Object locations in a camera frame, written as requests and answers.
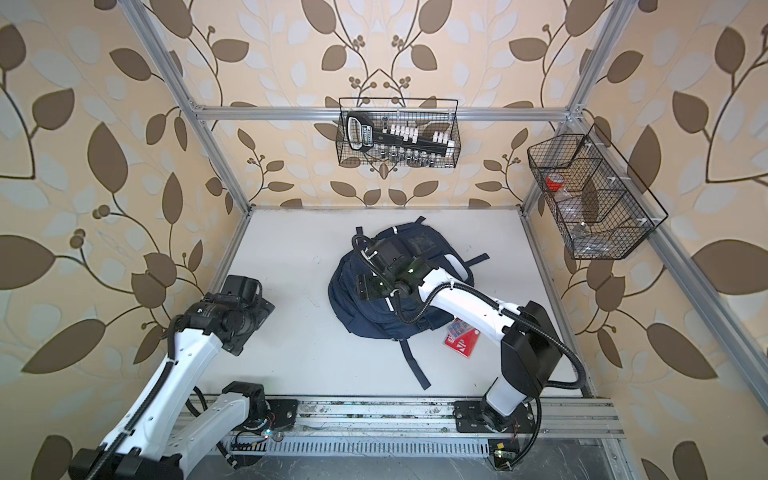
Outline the aluminium cage frame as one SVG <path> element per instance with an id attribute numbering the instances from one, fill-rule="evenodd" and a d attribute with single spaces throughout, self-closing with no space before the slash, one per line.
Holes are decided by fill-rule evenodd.
<path id="1" fill-rule="evenodd" d="M 582 138 L 581 145 L 597 153 L 612 172 L 612 183 L 619 189 L 617 202 L 620 205 L 633 201 L 640 217 L 638 225 L 645 230 L 644 241 L 648 242 L 662 260 L 667 272 L 674 278 L 688 301 L 701 316 L 721 348 L 725 351 L 736 371 L 741 376 L 761 406 L 767 404 L 767 357 L 759 350 L 756 341 L 739 324 L 733 310 L 716 293 L 714 286 L 705 278 L 703 271 L 693 258 L 684 253 L 682 246 L 672 236 L 663 222 L 668 213 L 660 199 L 648 184 L 637 185 L 637 172 L 619 151 L 613 149 L 604 130 L 588 124 L 583 118 L 583 107 L 589 91 L 589 81 L 607 58 L 623 29 L 628 25 L 632 1 L 621 1 L 609 14 L 607 24 L 600 35 L 592 57 L 588 60 L 584 76 L 568 107 L 564 109 L 530 108 L 464 108 L 445 105 L 443 100 L 434 108 L 409 108 L 407 101 L 400 99 L 392 103 L 388 98 L 372 98 L 363 103 L 355 98 L 351 105 L 341 103 L 331 107 L 211 107 L 199 105 L 192 98 L 182 76 L 177 71 L 169 50 L 165 48 L 160 34 L 150 19 L 149 8 L 141 1 L 123 1 L 120 6 L 131 27 L 147 50 L 152 62 L 159 69 L 161 79 L 166 83 L 174 101 L 183 116 L 190 121 L 191 129 L 201 142 L 212 163 L 214 172 L 221 177 L 224 186 L 232 189 L 235 205 L 250 214 L 253 210 L 250 200 L 245 197 L 239 181 L 227 162 L 208 124 L 214 120 L 236 121 L 315 121 L 337 120 L 337 132 L 333 140 L 341 143 L 348 133 L 347 124 L 353 116 L 375 124 L 383 118 L 416 121 L 422 118 L 437 119 L 450 123 L 456 132 L 458 125 L 465 121 L 530 121 L 556 122 L 558 128 L 554 139 L 547 141 L 545 151 L 557 158 L 566 152 L 565 135 L 574 134 Z"/>

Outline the navy blue student backpack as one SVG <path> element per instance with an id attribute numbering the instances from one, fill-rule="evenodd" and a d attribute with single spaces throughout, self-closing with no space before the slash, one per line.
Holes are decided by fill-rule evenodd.
<path id="1" fill-rule="evenodd" d="M 473 286 L 471 267 L 490 258 L 482 253 L 469 260 L 463 259 L 436 229 L 424 223 L 425 218 L 395 225 L 379 232 L 374 241 L 392 239 L 403 244 L 411 255 L 423 257 L 435 267 L 446 270 L 454 278 Z M 361 228 L 354 236 L 365 236 Z M 399 344 L 406 363 L 420 386 L 431 386 L 427 376 L 412 354 L 408 340 L 421 332 L 437 330 L 451 323 L 456 316 L 437 307 L 427 307 L 423 301 L 399 296 L 366 301 L 357 292 L 357 276 L 367 268 L 352 250 L 345 254 L 328 285 L 328 298 L 336 317 L 348 332 L 363 338 L 392 340 Z"/>

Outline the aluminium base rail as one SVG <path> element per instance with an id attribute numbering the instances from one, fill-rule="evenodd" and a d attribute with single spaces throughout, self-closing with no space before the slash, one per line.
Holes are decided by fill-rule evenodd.
<path id="1" fill-rule="evenodd" d="M 286 413 L 284 402 L 297 401 Z M 532 431 L 537 406 L 518 409 L 507 430 L 497 432 L 482 421 L 476 397 L 270 396 L 279 437 L 505 437 Z M 552 439 L 624 439 L 609 400 L 544 397 L 540 436 Z"/>

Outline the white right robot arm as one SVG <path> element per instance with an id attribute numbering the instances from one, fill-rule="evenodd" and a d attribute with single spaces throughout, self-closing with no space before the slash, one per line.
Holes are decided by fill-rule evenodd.
<path id="1" fill-rule="evenodd" d="M 504 302 L 475 287 L 471 267 L 485 255 L 465 262 L 441 236 L 424 232 L 375 238 L 357 232 L 351 244 L 328 287 L 333 310 L 355 335 L 398 342 L 423 389 L 430 382 L 408 341 L 453 320 L 500 351 L 498 377 L 483 396 L 490 419 L 507 419 L 546 388 L 582 387 L 583 366 L 541 305 Z"/>

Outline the red capped clear bottle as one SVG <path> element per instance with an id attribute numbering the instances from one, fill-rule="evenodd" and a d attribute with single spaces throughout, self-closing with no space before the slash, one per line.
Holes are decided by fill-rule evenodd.
<path id="1" fill-rule="evenodd" d="M 568 191 L 565 187 L 565 177 L 562 174 L 557 172 L 549 173 L 545 178 L 545 184 L 554 197 L 568 196 Z"/>

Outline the red stationery blister pack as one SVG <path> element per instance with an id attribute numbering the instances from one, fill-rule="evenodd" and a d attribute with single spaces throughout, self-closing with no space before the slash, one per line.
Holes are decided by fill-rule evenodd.
<path id="1" fill-rule="evenodd" d="M 464 358 L 469 358 L 472 355 L 480 336 L 481 332 L 478 329 L 474 328 L 469 323 L 456 318 L 447 326 L 444 345 L 462 355 Z"/>

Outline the black socket wrench set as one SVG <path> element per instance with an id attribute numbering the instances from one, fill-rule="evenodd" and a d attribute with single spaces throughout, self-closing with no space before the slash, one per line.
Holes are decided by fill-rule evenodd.
<path id="1" fill-rule="evenodd" d="M 351 112 L 341 121 L 344 141 L 352 150 L 364 154 L 400 150 L 415 151 L 427 156 L 453 156 L 459 142 L 452 135 L 447 122 L 397 121 L 390 117 L 374 116 L 373 112 Z"/>

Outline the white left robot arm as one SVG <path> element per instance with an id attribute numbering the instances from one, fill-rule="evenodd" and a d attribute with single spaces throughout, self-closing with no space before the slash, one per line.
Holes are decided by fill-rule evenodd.
<path id="1" fill-rule="evenodd" d="M 184 479 L 234 429 L 266 439 L 275 416 L 260 384 L 233 381 L 179 433 L 174 425 L 220 352 L 238 356 L 273 312 L 261 283 L 230 275 L 176 316 L 166 332 L 167 353 L 126 416 L 95 449 L 71 460 L 72 479 Z"/>

